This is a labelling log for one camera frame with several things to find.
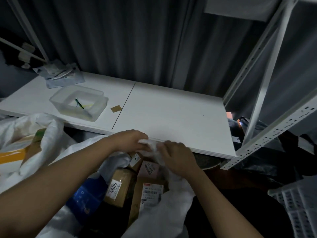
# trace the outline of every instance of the barcode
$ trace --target barcode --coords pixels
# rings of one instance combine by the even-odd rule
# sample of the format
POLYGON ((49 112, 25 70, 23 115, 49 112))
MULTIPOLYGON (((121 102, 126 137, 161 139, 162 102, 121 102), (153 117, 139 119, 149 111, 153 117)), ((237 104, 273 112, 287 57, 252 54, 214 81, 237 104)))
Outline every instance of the barcode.
POLYGON ((151 191, 151 190, 144 190, 143 193, 145 193, 145 194, 154 194, 154 195, 157 194, 156 191, 151 191))

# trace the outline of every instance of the person's left arm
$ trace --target person's left arm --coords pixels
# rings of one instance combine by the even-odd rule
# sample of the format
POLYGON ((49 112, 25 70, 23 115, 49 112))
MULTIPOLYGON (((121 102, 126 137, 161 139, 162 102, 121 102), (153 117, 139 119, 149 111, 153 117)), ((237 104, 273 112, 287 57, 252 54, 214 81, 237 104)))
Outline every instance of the person's left arm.
POLYGON ((129 130, 105 137, 40 168, 0 195, 0 238, 35 237, 81 184, 113 152, 147 149, 148 136, 129 130))

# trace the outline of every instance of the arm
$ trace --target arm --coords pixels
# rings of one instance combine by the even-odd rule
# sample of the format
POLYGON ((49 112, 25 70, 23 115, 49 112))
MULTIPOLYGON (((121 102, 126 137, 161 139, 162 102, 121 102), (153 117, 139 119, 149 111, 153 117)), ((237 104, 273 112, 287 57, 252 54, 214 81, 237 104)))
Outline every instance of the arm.
POLYGON ((189 148, 166 141, 158 145, 158 149, 166 166, 191 185, 217 238, 263 238, 198 167, 189 148))
POLYGON ((116 133, 39 169, 0 195, 0 237, 35 237, 113 152, 145 149, 135 130, 116 133))

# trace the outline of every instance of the white plastic crate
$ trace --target white plastic crate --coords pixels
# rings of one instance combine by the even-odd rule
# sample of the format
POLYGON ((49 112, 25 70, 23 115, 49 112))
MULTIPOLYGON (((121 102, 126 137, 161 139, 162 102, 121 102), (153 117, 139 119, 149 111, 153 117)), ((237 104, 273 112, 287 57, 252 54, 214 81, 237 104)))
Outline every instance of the white plastic crate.
POLYGON ((267 193, 286 209, 296 238, 317 238, 317 176, 267 193))

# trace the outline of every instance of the metal shelf frame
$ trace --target metal shelf frame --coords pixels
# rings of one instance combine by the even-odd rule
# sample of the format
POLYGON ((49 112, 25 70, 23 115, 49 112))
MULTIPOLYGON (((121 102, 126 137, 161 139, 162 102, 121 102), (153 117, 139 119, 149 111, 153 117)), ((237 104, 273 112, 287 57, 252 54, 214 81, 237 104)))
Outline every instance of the metal shelf frame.
POLYGON ((299 121, 303 120, 308 115, 313 113, 315 110, 317 110, 316 88, 314 91, 310 92, 302 100, 300 100, 297 104, 295 104, 290 110, 280 116, 275 122, 269 125, 266 129, 264 129, 255 137, 252 137, 275 67, 277 56, 280 51, 287 24, 296 3, 297 0, 283 0, 281 2, 278 10, 275 12, 263 35, 252 50, 250 56, 244 63, 243 67, 241 68, 240 72, 236 76, 235 80, 233 81, 223 98, 224 105, 226 106, 245 79, 249 70, 253 67, 254 63, 261 55, 261 49, 264 49, 266 47, 268 40, 272 38, 275 32, 277 32, 275 44, 267 62, 267 66, 256 98, 256 103, 253 107, 251 119, 244 137, 242 147, 236 151, 237 159, 224 161, 220 165, 221 169, 228 170, 232 168, 234 165, 244 160, 253 152, 261 148, 264 144, 267 144, 272 139, 276 138, 278 135, 282 134, 283 132, 297 124, 299 121))

